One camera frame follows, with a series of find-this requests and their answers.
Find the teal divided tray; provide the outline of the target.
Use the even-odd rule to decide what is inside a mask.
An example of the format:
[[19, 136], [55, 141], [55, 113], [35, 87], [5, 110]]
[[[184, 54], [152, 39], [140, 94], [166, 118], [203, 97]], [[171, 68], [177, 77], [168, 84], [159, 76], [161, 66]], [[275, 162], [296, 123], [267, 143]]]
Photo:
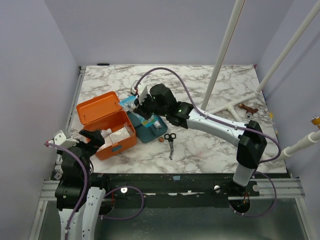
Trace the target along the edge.
[[127, 111], [126, 113], [127, 113], [128, 118], [130, 119], [130, 121], [135, 129], [137, 137], [144, 144], [147, 144], [147, 143], [155, 140], [156, 138], [161, 137], [168, 130], [168, 126], [161, 118], [158, 119], [158, 123], [159, 123], [160, 127], [156, 127], [154, 125], [151, 125], [149, 127], [145, 127], [145, 126], [143, 126], [141, 121], [135, 115], [133, 115], [129, 111]]

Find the clear plastic packet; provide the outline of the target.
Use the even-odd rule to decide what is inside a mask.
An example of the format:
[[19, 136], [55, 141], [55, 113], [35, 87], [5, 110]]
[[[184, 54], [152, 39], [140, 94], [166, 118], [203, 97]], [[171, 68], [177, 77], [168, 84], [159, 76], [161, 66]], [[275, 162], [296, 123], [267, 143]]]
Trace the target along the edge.
[[132, 131], [129, 127], [124, 126], [121, 129], [112, 132], [109, 134], [109, 138], [113, 144], [119, 143], [120, 141], [123, 141], [127, 138], [129, 138], [132, 135]]

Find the black-handled scissors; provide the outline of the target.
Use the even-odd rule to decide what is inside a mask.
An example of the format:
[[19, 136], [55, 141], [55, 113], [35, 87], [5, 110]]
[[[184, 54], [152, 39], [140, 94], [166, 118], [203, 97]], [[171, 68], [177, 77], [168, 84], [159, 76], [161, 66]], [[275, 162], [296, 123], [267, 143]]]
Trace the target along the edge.
[[176, 139], [176, 134], [175, 133], [166, 133], [164, 135], [164, 139], [168, 141], [169, 147], [170, 147], [170, 154], [169, 154], [169, 159], [173, 160], [173, 154], [174, 154], [174, 139]]

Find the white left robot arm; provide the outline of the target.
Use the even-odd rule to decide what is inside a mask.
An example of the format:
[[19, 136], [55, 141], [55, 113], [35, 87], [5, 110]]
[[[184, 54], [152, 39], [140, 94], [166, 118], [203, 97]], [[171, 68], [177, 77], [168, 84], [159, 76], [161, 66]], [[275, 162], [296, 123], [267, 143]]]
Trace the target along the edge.
[[111, 191], [105, 177], [93, 172], [91, 156], [105, 143], [99, 130], [82, 129], [83, 142], [58, 131], [51, 143], [61, 155], [62, 177], [55, 190], [62, 240], [92, 240], [102, 199]]

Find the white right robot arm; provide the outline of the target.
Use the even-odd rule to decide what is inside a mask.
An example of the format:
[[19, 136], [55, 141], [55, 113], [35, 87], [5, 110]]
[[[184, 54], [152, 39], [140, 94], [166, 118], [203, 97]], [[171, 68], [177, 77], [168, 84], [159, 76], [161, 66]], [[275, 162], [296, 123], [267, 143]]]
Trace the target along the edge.
[[267, 146], [266, 137], [256, 121], [236, 122], [206, 113], [190, 103], [177, 101], [172, 91], [162, 83], [151, 89], [135, 83], [130, 92], [136, 97], [134, 113], [145, 120], [158, 115], [173, 126], [202, 131], [235, 146], [238, 165], [230, 183], [230, 191], [236, 196], [247, 192], [248, 183]]

